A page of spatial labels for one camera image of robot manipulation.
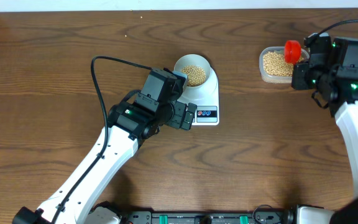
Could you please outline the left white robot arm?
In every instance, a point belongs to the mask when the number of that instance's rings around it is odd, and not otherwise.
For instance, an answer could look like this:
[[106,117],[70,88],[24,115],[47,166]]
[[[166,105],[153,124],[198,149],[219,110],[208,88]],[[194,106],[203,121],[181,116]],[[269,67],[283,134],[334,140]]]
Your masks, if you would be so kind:
[[98,140],[65,183],[35,211],[22,207],[13,223],[96,223],[107,210],[92,207],[117,171],[164,124],[189,130],[196,109],[193,103],[155,101],[130,91],[105,114]]

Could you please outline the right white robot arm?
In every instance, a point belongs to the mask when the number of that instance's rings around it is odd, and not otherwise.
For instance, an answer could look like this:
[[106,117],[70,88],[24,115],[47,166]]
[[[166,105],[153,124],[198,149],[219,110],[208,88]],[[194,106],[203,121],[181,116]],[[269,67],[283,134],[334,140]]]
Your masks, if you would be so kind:
[[327,33],[305,38],[308,60],[294,65],[291,86],[313,90],[326,102],[345,142],[351,165],[354,199],[332,211],[299,205],[287,215],[287,223],[358,223],[358,39]]

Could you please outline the red plastic scoop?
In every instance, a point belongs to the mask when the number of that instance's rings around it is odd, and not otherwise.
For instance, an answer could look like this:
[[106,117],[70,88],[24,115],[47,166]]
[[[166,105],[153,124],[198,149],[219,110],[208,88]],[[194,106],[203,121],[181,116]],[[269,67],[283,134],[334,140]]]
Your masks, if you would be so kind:
[[296,40],[288,40],[284,46],[284,59],[286,63],[296,64],[301,57],[301,45]]

